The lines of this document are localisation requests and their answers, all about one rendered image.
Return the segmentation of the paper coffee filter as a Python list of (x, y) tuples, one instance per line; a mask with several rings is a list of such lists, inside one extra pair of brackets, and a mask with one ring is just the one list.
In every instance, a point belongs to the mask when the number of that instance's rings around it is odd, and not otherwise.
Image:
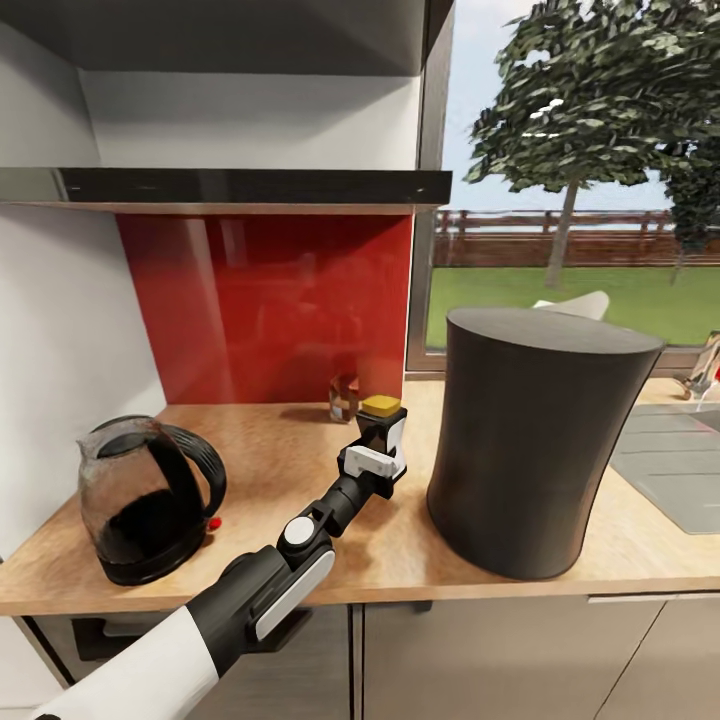
[(609, 305), (609, 297), (603, 293), (603, 291), (593, 291), (588, 295), (577, 297), (576, 299), (569, 299), (562, 303), (548, 303), (547, 301), (539, 301), (535, 305), (535, 309), (570, 313), (571, 315), (578, 315), (581, 317), (588, 317), (599, 321), (605, 313)]

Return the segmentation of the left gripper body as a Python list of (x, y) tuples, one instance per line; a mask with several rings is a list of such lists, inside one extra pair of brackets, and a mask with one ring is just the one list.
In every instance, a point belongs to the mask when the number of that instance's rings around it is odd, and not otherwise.
[(395, 485), (393, 477), (381, 477), (370, 471), (362, 472), (359, 478), (353, 477), (351, 474), (344, 472), (345, 457), (346, 451), (342, 450), (337, 457), (340, 477), (332, 484), (332, 490), (338, 490), (338, 492), (344, 494), (352, 502), (356, 512), (359, 512), (364, 507), (364, 504), (373, 493), (379, 494), (385, 499), (390, 499), (393, 496)]

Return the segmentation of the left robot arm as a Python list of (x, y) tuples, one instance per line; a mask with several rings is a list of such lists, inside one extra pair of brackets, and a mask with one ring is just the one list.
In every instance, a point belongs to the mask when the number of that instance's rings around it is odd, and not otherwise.
[(182, 720), (330, 573), (331, 537), (342, 537), (373, 493), (393, 496), (397, 448), (383, 455), (362, 445), (361, 437), (341, 451), (340, 477), (288, 522), (276, 547), (237, 557), (214, 585), (23, 720)]

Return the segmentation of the bottle of coffee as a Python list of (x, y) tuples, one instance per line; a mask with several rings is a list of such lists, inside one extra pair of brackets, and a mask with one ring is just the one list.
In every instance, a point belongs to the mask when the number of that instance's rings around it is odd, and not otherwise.
[(400, 469), (393, 475), (394, 484), (407, 472), (401, 443), (407, 414), (408, 409), (401, 407), (400, 398), (390, 394), (370, 396), (360, 402), (360, 409), (355, 413), (363, 447), (374, 449), (383, 455), (387, 455), (392, 448), (397, 448), (396, 459), (399, 460)]

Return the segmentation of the electric kettle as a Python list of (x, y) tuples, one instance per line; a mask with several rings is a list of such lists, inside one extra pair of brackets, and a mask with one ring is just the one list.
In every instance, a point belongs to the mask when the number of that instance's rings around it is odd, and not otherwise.
[[(117, 585), (146, 585), (184, 565), (227, 492), (227, 472), (200, 435), (149, 415), (101, 423), (79, 440), (78, 501), (87, 534)], [(205, 505), (193, 459), (211, 484)]]

